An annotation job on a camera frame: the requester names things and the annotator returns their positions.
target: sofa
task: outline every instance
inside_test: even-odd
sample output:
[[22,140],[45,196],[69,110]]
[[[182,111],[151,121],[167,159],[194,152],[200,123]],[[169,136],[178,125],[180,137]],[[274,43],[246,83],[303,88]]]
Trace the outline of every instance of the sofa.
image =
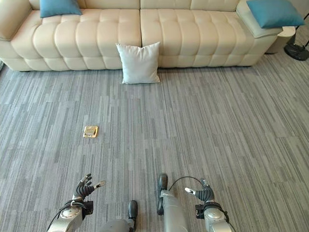
[[121,69],[116,43],[161,42],[159,67],[251,66],[282,28],[245,0],[78,0],[82,15],[40,18],[40,0],[0,0],[0,59],[17,71]]

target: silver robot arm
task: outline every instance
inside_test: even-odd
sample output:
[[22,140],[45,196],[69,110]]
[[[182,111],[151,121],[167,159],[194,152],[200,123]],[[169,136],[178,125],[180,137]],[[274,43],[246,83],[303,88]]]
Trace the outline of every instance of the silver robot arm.
[[103,186],[105,181],[91,186],[91,179],[91,174],[87,174],[80,180],[72,200],[65,203],[59,210],[49,225],[47,232],[74,232],[80,227],[85,216],[92,214],[93,202],[84,202],[84,199],[94,190]]
[[203,185],[202,191],[185,188],[184,190],[195,195],[204,204],[196,205],[196,217],[205,219],[205,227],[207,232],[232,232],[229,225],[227,212],[222,209],[220,204],[215,202],[214,193],[206,180],[201,181]]

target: sofa armrest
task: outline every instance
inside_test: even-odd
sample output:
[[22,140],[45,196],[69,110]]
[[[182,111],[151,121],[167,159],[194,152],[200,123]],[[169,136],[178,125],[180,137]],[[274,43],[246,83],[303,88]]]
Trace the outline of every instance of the sofa armrest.
[[280,32],[282,32],[282,28],[261,28],[254,18],[250,8],[248,7],[246,0],[239,1],[236,8],[236,13],[255,38],[278,35]]
[[0,40],[11,40],[31,11],[28,0],[0,0]]

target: white cylindrical table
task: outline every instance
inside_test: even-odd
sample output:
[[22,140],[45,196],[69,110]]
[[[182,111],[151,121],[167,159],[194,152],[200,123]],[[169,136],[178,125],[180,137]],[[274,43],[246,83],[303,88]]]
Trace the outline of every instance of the white cylindrical table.
[[296,33],[295,27],[282,27],[283,32],[278,34],[276,41],[270,46],[266,51],[268,54],[277,53],[280,49],[283,49],[286,43],[291,39],[291,37]]

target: tufted sofa back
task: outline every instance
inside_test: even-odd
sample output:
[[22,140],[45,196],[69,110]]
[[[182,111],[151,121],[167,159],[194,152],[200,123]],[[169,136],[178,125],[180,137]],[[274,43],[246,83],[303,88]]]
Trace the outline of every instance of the tufted sofa back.
[[[77,0],[82,9],[139,9],[140,0]],[[40,0],[29,0],[34,10],[40,9]]]
[[239,0],[140,0],[141,9],[235,11]]

